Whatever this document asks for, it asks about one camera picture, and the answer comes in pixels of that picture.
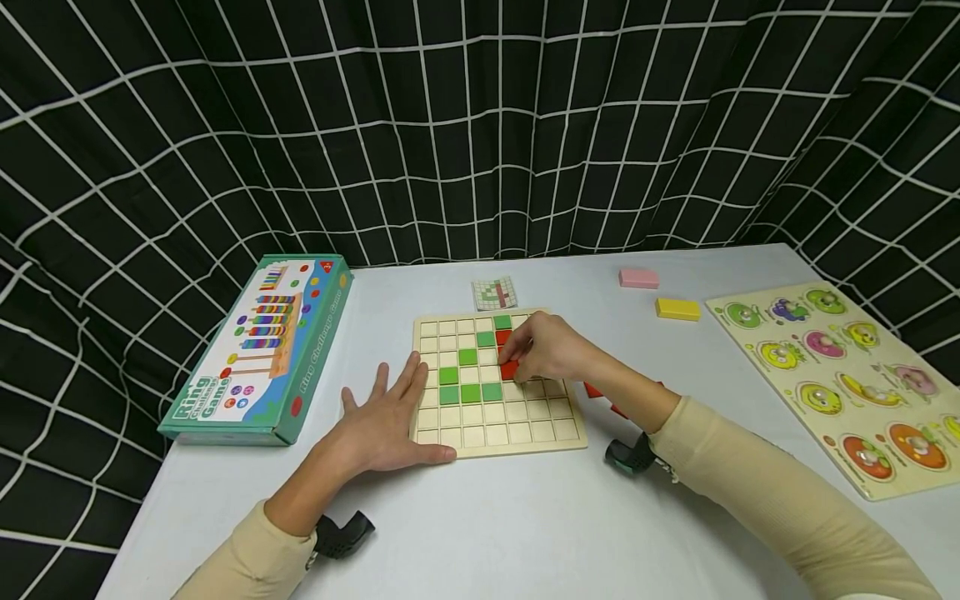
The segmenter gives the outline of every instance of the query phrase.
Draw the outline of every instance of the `pink block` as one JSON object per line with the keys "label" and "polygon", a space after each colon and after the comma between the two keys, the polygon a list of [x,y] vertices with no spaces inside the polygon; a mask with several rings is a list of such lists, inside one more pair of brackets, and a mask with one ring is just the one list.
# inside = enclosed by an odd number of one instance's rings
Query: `pink block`
{"label": "pink block", "polygon": [[620,287],[656,290],[660,287],[660,278],[648,269],[620,269]]}

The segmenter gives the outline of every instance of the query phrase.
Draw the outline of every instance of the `wooden grid board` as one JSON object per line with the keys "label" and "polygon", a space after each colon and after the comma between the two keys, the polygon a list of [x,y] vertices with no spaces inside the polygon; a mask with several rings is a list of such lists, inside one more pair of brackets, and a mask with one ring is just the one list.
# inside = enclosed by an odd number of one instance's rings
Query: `wooden grid board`
{"label": "wooden grid board", "polygon": [[430,368],[410,439],[446,444],[459,458],[587,447],[576,397],[564,381],[518,385],[497,364],[511,331],[542,308],[421,317],[414,349]]}
{"label": "wooden grid board", "polygon": [[835,287],[707,306],[863,497],[960,482],[960,390]]}

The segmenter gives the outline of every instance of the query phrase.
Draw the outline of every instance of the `yellow puzzle piece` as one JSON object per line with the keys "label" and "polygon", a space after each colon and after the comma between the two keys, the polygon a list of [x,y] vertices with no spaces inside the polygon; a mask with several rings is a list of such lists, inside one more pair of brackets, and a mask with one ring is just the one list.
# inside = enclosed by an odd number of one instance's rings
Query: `yellow puzzle piece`
{"label": "yellow puzzle piece", "polygon": [[657,298],[657,316],[661,319],[700,321],[700,304],[690,300]]}

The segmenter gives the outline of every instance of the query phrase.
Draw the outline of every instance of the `ring challenge game box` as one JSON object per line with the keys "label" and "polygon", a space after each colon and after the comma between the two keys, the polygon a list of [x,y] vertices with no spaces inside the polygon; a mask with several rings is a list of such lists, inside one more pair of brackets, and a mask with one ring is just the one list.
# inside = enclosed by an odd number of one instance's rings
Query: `ring challenge game box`
{"label": "ring challenge game box", "polygon": [[182,444],[297,440],[353,274],[339,254],[267,254],[157,431]]}

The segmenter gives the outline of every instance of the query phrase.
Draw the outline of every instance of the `white table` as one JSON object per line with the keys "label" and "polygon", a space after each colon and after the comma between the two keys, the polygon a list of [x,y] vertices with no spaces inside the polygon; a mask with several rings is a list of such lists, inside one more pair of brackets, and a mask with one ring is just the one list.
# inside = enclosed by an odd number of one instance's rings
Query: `white table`
{"label": "white table", "polygon": [[[618,287],[623,267],[656,270],[660,291]],[[522,306],[549,307],[627,364],[812,467],[886,527],[944,595],[956,592],[960,487],[862,500],[710,315],[698,323],[657,318],[657,295],[706,300],[818,278],[786,246],[773,245],[357,271],[300,441],[174,444],[99,597],[169,598],[335,423],[341,386],[365,397],[379,361],[403,364],[416,317],[472,312],[470,282],[504,275]],[[376,533],[351,559],[318,562],[295,597],[806,597],[787,565],[710,501],[671,485],[658,469],[630,479],[605,465],[610,439],[632,443],[637,430],[606,400],[580,395],[586,450],[470,459],[353,482],[327,513],[343,524],[362,510]]]}

